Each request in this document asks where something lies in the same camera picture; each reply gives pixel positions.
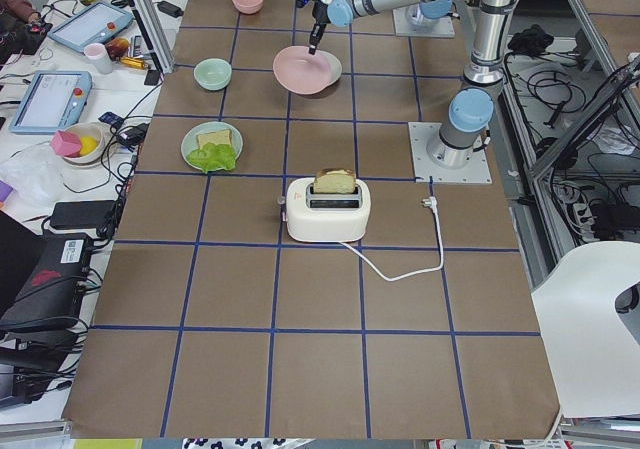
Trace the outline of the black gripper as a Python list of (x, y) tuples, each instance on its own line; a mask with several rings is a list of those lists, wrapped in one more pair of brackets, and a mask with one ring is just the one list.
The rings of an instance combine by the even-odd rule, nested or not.
[(321, 38), (324, 35), (326, 26), (330, 23), (330, 20), (327, 16), (327, 7), (328, 5), (320, 0), (316, 0), (314, 3), (314, 7), (312, 10), (314, 26), (311, 32), (311, 36), (309, 37), (309, 53), (311, 55), (316, 54), (318, 46), (321, 43)]

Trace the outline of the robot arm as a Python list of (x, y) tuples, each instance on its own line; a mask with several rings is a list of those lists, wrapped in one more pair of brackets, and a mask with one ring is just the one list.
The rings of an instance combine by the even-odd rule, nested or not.
[[(313, 5), (314, 26), (309, 51), (318, 48), (327, 25), (346, 27), (355, 19), (390, 11), (399, 35), (447, 38), (454, 34), (452, 10), (466, 0), (297, 0)], [(479, 0), (473, 44), (463, 72), (461, 90), (452, 99), (448, 117), (431, 136), (426, 152), (447, 169), (464, 167), (479, 150), (476, 140), (494, 113), (503, 86), (503, 56), (512, 13), (519, 0)]]

